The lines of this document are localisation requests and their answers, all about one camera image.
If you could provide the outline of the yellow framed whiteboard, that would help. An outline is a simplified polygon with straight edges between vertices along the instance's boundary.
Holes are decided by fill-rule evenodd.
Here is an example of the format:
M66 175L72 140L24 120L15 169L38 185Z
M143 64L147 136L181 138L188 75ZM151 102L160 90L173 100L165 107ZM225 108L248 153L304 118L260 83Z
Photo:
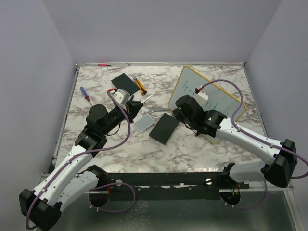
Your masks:
M184 95L194 96L195 89L203 84L210 82L210 80L191 67L184 67L175 85L168 102L171 110L176 109L176 100ZM215 83L209 84L203 88L203 92L207 94L207 101L202 105L203 110L216 110L225 114L228 119L222 122L221 129L215 137L206 135L206 138L212 144L218 144L222 139L225 140L237 131L232 122L229 120L232 114L236 111L234 121L237 121L245 112L246 106L241 102L241 98L236 98Z

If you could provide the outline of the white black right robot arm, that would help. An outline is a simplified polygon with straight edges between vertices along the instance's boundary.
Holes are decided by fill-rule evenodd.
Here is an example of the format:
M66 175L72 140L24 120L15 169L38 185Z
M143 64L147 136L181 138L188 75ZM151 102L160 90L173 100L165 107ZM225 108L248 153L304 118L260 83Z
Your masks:
M231 142L258 157L257 162L229 164L221 176L221 183L232 188L244 181L266 180L269 183L286 188L297 165L295 143L273 140L259 135L249 129L235 127L232 120L216 110L203 110L202 97L184 95L177 99L175 117L197 134L208 135Z

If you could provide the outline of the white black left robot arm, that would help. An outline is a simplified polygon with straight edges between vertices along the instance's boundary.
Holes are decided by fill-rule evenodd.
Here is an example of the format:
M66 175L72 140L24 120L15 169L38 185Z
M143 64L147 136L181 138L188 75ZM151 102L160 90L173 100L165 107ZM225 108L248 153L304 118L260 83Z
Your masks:
M101 104L90 108L87 124L66 158L33 190L24 189L20 193L20 208L26 217L27 230L50 230L62 212L82 194L105 187L106 172L99 167L79 179L76 175L98 152L107 150L107 134L123 120L132 122L142 107L143 103L130 101L124 106L116 103L111 111Z

